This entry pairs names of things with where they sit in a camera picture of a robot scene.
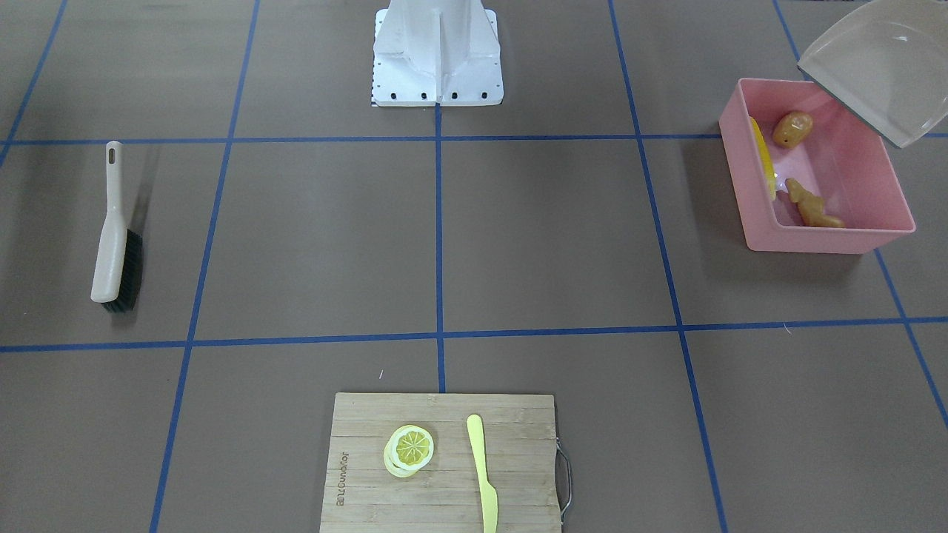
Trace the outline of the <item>yellow toy corn cob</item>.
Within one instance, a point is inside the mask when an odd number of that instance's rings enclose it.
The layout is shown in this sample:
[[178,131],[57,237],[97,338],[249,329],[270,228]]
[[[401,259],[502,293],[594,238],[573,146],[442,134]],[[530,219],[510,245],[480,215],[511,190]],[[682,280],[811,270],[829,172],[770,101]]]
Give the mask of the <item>yellow toy corn cob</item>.
[[770,200],[775,201],[778,198],[778,175],[776,175],[775,168],[773,168],[771,154],[762,134],[761,126],[759,126],[759,123],[753,117],[749,117],[749,121],[752,126],[752,132],[754,133],[756,151],[758,151],[758,157],[761,159],[767,191]]

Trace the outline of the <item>tan toy ginger root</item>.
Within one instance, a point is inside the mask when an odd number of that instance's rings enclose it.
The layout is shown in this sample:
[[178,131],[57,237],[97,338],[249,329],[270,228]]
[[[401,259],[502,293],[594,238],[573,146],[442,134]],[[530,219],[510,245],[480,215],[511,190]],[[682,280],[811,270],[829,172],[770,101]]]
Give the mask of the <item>tan toy ginger root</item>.
[[825,212],[823,197],[813,195],[798,180],[787,178],[784,182],[787,195],[807,227],[836,227],[844,229],[846,225],[839,217]]

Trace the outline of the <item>brown toy potato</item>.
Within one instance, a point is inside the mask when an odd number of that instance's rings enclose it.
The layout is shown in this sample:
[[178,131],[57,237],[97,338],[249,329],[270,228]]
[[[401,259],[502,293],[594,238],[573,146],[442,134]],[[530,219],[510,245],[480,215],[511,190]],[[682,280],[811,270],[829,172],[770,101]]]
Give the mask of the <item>brown toy potato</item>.
[[772,141],[786,150],[795,149],[808,138],[813,127],[815,119],[810,113],[793,110],[783,115],[773,127]]

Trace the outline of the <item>beige hand brush black bristles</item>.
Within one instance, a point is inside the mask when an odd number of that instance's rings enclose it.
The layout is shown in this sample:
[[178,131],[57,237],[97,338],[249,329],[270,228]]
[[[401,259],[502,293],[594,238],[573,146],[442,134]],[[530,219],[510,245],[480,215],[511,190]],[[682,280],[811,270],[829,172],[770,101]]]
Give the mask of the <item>beige hand brush black bristles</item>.
[[128,224],[123,209],[123,144],[105,146],[104,223],[99,232],[90,300],[113,314],[131,312],[144,272],[144,242]]

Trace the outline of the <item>beige plastic dustpan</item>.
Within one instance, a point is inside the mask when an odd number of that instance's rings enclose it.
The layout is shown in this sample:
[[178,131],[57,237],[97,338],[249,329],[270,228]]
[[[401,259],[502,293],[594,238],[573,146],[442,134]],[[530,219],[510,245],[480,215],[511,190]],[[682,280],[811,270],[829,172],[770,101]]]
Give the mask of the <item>beige plastic dustpan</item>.
[[891,145],[905,148],[946,118],[946,2],[862,4],[816,38],[797,67]]

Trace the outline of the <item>pink plastic bin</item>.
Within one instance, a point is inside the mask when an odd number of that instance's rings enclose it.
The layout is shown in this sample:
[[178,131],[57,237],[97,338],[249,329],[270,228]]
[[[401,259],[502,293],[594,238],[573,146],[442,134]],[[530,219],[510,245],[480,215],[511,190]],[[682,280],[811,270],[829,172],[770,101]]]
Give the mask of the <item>pink plastic bin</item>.
[[[793,110],[810,113],[815,127],[803,143],[786,150],[772,141],[772,129]],[[767,191],[749,117],[761,126],[778,175],[775,201]],[[718,124],[749,249],[864,254],[914,233],[915,219],[886,143],[817,84],[742,78]],[[807,227],[782,187],[786,178],[823,197],[825,212],[846,227]]]

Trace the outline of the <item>bamboo cutting board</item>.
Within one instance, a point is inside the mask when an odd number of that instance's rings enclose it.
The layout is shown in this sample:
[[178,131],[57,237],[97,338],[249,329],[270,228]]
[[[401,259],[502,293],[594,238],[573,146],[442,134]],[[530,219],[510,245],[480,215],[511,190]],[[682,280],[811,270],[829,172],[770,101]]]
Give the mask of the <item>bamboo cutting board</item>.
[[[560,532],[570,490],[552,395],[339,392],[334,402],[321,532],[481,532],[477,462],[467,419],[480,416],[485,479],[498,493],[498,532]],[[383,453],[416,425],[433,458],[396,477]]]

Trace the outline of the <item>yellow toy lemon slices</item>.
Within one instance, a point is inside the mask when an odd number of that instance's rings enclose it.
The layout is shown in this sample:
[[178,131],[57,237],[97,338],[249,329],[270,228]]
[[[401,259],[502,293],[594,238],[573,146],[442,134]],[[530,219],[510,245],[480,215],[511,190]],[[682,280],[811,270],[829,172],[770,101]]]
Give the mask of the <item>yellow toy lemon slices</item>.
[[429,431],[416,425],[399,427],[386,442],[382,457],[390,475],[407,478],[420,472],[435,452],[435,440]]

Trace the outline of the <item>yellow plastic knife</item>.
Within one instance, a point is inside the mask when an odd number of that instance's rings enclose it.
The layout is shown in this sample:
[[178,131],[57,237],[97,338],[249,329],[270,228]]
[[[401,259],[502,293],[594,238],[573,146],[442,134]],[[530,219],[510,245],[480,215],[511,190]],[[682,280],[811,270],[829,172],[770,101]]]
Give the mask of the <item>yellow plastic knife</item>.
[[481,519],[483,519],[484,532],[498,532],[498,519],[500,518],[500,499],[498,492],[489,482],[487,468],[487,439],[485,439],[483,418],[477,414],[467,416],[467,434],[470,439],[470,446],[476,476],[478,481],[478,496],[481,501]]

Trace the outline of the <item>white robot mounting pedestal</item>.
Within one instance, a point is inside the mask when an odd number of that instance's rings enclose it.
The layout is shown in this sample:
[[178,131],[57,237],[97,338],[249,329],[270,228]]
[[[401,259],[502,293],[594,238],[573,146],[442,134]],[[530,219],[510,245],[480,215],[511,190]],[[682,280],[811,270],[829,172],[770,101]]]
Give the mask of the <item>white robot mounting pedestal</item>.
[[483,2],[392,1],[376,11],[373,30],[373,105],[504,101],[498,17]]

